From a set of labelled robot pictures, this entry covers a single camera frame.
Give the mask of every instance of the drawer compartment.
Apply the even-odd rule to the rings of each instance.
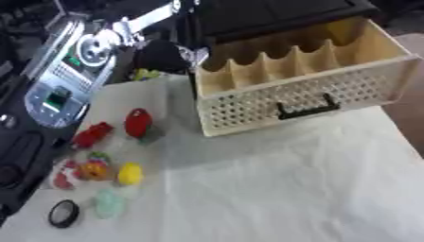
[[[214,46],[196,70],[206,136],[398,100],[420,57],[369,20]]]

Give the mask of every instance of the black rubber ring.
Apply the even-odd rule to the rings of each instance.
[[[67,215],[61,220],[58,220],[55,217],[55,213],[57,213],[60,209],[65,210],[69,215]],[[77,220],[79,215],[80,215],[80,208],[77,205],[77,203],[69,199],[63,200],[63,201],[60,201],[58,204],[56,204],[50,210],[50,213],[48,214],[48,222],[56,228],[66,229]]]

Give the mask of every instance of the table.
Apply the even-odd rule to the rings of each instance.
[[[132,108],[152,113],[165,136],[141,146],[120,124]],[[127,200],[97,219],[91,197],[40,189],[0,230],[0,241],[370,241],[424,239],[424,164],[380,107],[206,138],[188,80],[163,78],[105,87],[83,126],[108,121],[101,147],[117,163],[138,161],[147,178],[116,188]],[[46,214],[61,199],[82,208],[58,230]]]

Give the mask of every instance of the drawer handle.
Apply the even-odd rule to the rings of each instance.
[[[329,94],[323,94],[323,99],[326,101],[327,105],[324,107],[318,107],[308,110],[303,110],[299,112],[286,112],[284,110],[284,105],[281,102],[276,103],[276,107],[280,111],[280,115],[278,115],[279,120],[290,119],[295,117],[302,117],[312,114],[317,114],[321,112],[331,112],[335,110],[340,110],[340,104],[336,103],[333,97]]]

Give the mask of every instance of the colorful toy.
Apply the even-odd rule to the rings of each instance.
[[[73,190],[80,184],[81,173],[74,161],[58,164],[49,177],[50,185],[62,190]]]
[[[102,189],[96,195],[96,214],[98,218],[118,216],[124,211],[124,199],[111,189]]]
[[[114,127],[105,122],[91,126],[88,130],[84,130],[74,137],[73,148],[92,147],[95,143],[101,141],[113,129]]]
[[[150,114],[144,109],[131,111],[125,120],[125,131],[134,138],[142,138],[150,129],[153,121]]]
[[[88,161],[79,165],[80,174],[85,180],[106,181],[112,177],[111,159],[106,153],[92,152]]]
[[[143,180],[143,169],[137,163],[125,163],[117,175],[118,182],[122,185],[134,185]]]

